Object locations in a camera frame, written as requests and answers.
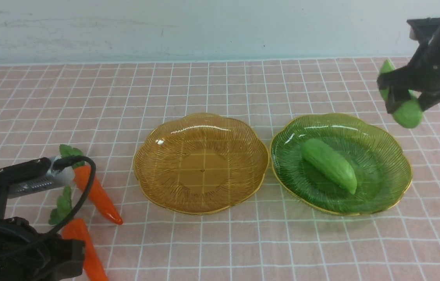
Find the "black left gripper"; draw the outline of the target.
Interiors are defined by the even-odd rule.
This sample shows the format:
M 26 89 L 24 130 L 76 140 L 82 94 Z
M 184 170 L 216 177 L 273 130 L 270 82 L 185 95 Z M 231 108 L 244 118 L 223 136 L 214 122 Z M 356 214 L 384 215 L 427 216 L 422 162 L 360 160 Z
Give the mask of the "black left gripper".
M 85 242 L 39 233 L 20 217 L 0 219 L 0 281 L 61 281 L 80 276 Z

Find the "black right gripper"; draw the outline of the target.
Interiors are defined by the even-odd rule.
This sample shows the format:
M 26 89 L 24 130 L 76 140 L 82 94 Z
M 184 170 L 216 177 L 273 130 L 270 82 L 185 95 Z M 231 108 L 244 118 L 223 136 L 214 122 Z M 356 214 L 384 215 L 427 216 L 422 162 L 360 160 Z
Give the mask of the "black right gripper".
M 430 41 L 419 42 L 410 61 L 403 67 L 380 74 L 379 89 L 384 89 L 388 114 L 411 101 L 409 90 L 420 92 L 418 103 L 422 112 L 440 103 L 440 26 Z

